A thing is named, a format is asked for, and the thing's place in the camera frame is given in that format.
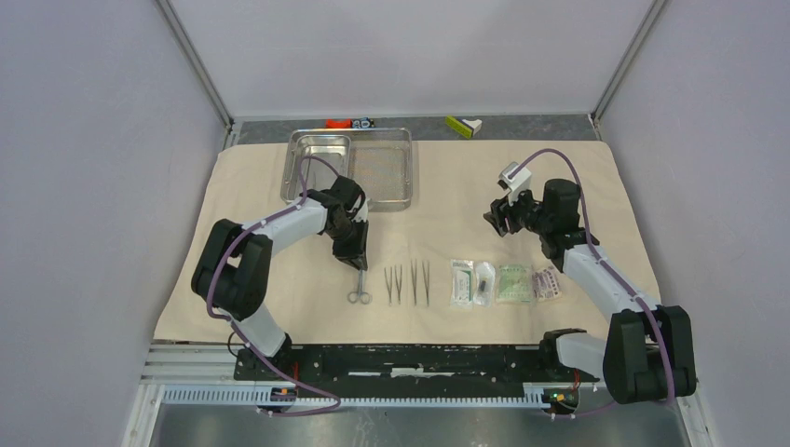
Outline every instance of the black cable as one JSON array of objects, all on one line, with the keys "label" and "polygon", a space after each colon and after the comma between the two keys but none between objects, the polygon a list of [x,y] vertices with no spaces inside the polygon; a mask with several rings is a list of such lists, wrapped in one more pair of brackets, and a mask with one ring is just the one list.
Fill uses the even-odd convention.
[{"label": "black cable", "polygon": [[233,338],[234,335],[236,335],[236,333],[235,332],[231,332],[230,335],[227,336],[227,343],[226,343],[227,344],[227,352],[229,352],[231,356],[233,356],[233,357],[238,359],[238,356],[236,355],[236,353],[233,352],[230,349],[230,339]]}]

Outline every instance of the white wall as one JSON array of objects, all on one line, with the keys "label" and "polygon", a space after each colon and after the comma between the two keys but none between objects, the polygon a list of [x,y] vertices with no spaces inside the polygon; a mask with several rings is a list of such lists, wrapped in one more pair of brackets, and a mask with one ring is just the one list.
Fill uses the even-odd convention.
[{"label": "white wall", "polygon": [[173,0],[236,116],[590,112],[650,0]]},{"label": "white wall", "polygon": [[786,445],[790,4],[673,1],[603,119],[725,446]]},{"label": "white wall", "polygon": [[0,445],[119,443],[221,138],[153,1],[0,7]]}]

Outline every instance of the stainless steel tray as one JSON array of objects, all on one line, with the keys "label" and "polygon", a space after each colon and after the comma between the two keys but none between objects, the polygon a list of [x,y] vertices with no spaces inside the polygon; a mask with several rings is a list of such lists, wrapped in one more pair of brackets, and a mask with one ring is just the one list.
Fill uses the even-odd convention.
[{"label": "stainless steel tray", "polygon": [[[350,147],[346,154],[341,151],[334,152],[318,149],[323,145],[304,145],[300,149],[299,142],[305,137],[323,137],[325,139],[348,138]],[[315,147],[315,154],[306,151]],[[286,202],[291,202],[301,194],[299,184],[299,171],[296,160],[304,155],[326,157],[331,154],[335,167],[343,167],[347,171],[338,169],[341,174],[347,175],[359,183],[365,194],[370,198],[370,211],[401,211],[409,208],[412,203],[412,135],[408,129],[306,129],[297,130],[291,135],[288,143],[288,155],[285,160],[285,170],[282,176],[280,197]],[[316,169],[319,163],[312,163],[310,169]],[[310,182],[313,173],[307,172],[307,187],[325,189],[332,185],[334,177],[328,169],[325,170],[330,178],[320,178]]]}]

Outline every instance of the metal tray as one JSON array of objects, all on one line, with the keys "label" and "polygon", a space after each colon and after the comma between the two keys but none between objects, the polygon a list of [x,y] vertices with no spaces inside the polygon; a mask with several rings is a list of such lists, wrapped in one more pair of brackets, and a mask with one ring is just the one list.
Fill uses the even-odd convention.
[{"label": "metal tray", "polygon": [[[351,139],[344,135],[307,134],[296,139],[292,138],[292,143],[288,144],[280,196],[290,197],[286,201],[291,201],[302,194],[298,160],[303,156],[321,158],[337,169],[341,175],[348,176],[350,150]],[[305,162],[305,181],[307,189],[328,189],[334,183],[334,173],[323,163],[308,160]]]},{"label": "metal tray", "polygon": [[[412,135],[408,129],[306,129],[297,130],[291,135],[288,143],[288,156],[282,177],[280,197],[286,202],[293,201],[301,194],[299,171],[295,161],[304,153],[299,150],[299,142],[305,137],[348,138],[350,150],[340,155],[344,158],[339,164],[346,164],[347,171],[340,171],[359,183],[365,194],[370,198],[370,211],[401,211],[409,208],[412,203]],[[313,163],[315,169],[319,164]],[[320,179],[325,183],[310,183],[307,187],[316,189],[329,188],[334,177]]]}]

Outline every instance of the purple cable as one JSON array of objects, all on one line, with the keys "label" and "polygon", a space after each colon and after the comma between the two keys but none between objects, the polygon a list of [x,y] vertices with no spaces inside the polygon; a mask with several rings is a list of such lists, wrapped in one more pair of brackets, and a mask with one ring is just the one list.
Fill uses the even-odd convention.
[{"label": "purple cable", "polygon": [[[524,162],[522,164],[520,164],[510,174],[508,174],[508,178],[512,179],[517,173],[519,173],[519,171],[521,169],[524,168],[524,166],[527,165],[527,163],[529,163],[530,161],[534,160],[537,156],[540,156],[540,155],[546,154],[546,153],[552,153],[552,154],[555,154],[555,155],[561,157],[565,161],[565,163],[568,165],[568,167],[570,168],[570,172],[573,175],[573,180],[579,186],[579,189],[580,189],[579,200],[581,201],[581,217],[582,217],[582,219],[584,221],[584,227],[587,229],[587,231],[585,232],[586,233],[586,237],[587,237],[587,247],[590,248],[590,252],[592,252],[592,256],[594,256],[595,260],[598,261],[598,263],[608,272],[608,274],[611,277],[613,277],[622,286],[623,289],[625,289],[625,291],[629,294],[629,296],[631,296],[636,301],[636,303],[645,312],[645,315],[647,317],[647,321],[650,322],[650,328],[653,330],[653,333],[656,335],[656,341],[659,344],[659,352],[661,353],[661,364],[663,365],[664,373],[666,374],[667,399],[663,402],[663,404],[664,405],[671,405],[674,402],[674,378],[672,377],[672,366],[670,365],[670,362],[669,362],[669,352],[667,351],[666,344],[664,343],[664,338],[663,338],[663,336],[661,336],[661,330],[659,329],[659,323],[658,323],[658,321],[656,321],[656,318],[653,317],[653,313],[650,312],[650,308],[647,306],[647,303],[645,303],[645,301],[642,300],[642,298],[636,296],[637,293],[633,289],[633,287],[631,287],[631,285],[628,283],[628,281],[626,281],[623,277],[620,276],[620,274],[617,273],[617,271],[614,269],[614,267],[612,267],[611,265],[607,264],[606,261],[601,259],[601,253],[599,253],[598,249],[595,248],[595,245],[593,244],[593,236],[592,236],[593,232],[590,229],[590,218],[587,216],[587,201],[584,199],[584,189],[581,188],[581,181],[579,180],[579,174],[576,172],[576,168],[574,168],[573,163],[571,163],[570,159],[565,154],[563,154],[562,152],[560,152],[560,151],[558,151],[556,149],[547,147],[547,148],[544,148],[544,149],[540,149],[539,151],[535,152],[533,155],[527,157],[526,160],[524,160]],[[598,408],[598,409],[595,409],[595,410],[590,410],[590,411],[584,412],[584,413],[576,414],[576,417],[599,413],[600,411],[603,411],[604,409],[610,408],[611,406],[613,406],[614,403],[615,402],[611,402],[611,403],[609,403],[607,405],[604,405],[601,408]]]},{"label": "purple cable", "polygon": [[328,391],[324,391],[322,389],[318,389],[318,388],[316,388],[314,386],[310,386],[308,384],[300,382],[300,381],[294,379],[293,377],[291,377],[290,375],[286,374],[285,372],[280,371],[276,366],[274,366],[272,364],[272,362],[269,361],[266,358],[264,353],[262,353],[257,347],[255,347],[252,343],[250,343],[250,339],[248,339],[244,335],[244,333],[241,332],[241,329],[236,325],[235,322],[233,322],[231,317],[226,316],[226,315],[222,315],[222,314],[218,314],[218,313],[214,312],[214,309],[213,309],[214,291],[216,290],[217,282],[219,280],[220,274],[222,273],[223,268],[225,268],[225,266],[227,265],[228,258],[230,258],[230,253],[232,253],[236,249],[238,244],[241,243],[241,241],[244,240],[245,237],[247,237],[253,231],[263,227],[265,224],[268,224],[268,223],[274,221],[275,219],[278,219],[278,218],[280,218],[282,216],[285,216],[287,214],[290,214],[290,213],[298,210],[307,201],[307,181],[305,180],[305,176],[302,173],[302,166],[304,165],[305,160],[308,160],[308,159],[318,160],[319,162],[321,162],[324,165],[326,165],[327,168],[331,169],[332,172],[334,172],[335,175],[337,175],[338,177],[340,176],[340,174],[337,172],[337,169],[335,169],[332,165],[330,165],[326,160],[323,160],[323,159],[318,158],[316,156],[303,156],[299,160],[299,183],[302,185],[302,198],[299,200],[299,202],[296,205],[292,205],[292,206],[290,206],[288,208],[285,208],[283,210],[275,212],[274,214],[264,218],[262,221],[259,221],[259,222],[254,223],[253,225],[250,225],[249,228],[247,228],[246,230],[242,231],[241,234],[238,235],[238,237],[233,239],[233,242],[231,242],[230,246],[228,246],[227,250],[225,250],[225,253],[223,253],[222,258],[220,258],[220,262],[217,265],[217,268],[214,270],[214,275],[211,277],[211,284],[209,285],[209,292],[206,294],[206,310],[209,313],[209,317],[217,318],[217,319],[223,319],[225,321],[230,321],[230,327],[238,335],[238,338],[240,338],[241,341],[244,342],[244,345],[247,346],[252,351],[252,353],[254,353],[255,356],[258,357],[258,359],[260,359],[266,365],[266,367],[269,370],[271,370],[274,374],[279,376],[282,380],[291,382],[291,383],[293,383],[293,384],[295,384],[297,386],[300,386],[300,387],[302,387],[302,388],[304,388],[304,389],[306,389],[308,391],[312,391],[312,392],[314,392],[316,394],[320,394],[320,395],[322,395],[322,396],[324,396],[326,398],[335,400],[335,403],[330,405],[330,406],[328,406],[328,407],[316,408],[316,409],[313,409],[313,410],[305,410],[303,412],[270,413],[269,414],[271,416],[277,416],[277,417],[309,416],[311,414],[328,413],[328,412],[336,410],[340,406],[340,398],[338,398],[336,395],[334,395],[334,394],[332,394],[332,393],[330,393]]}]

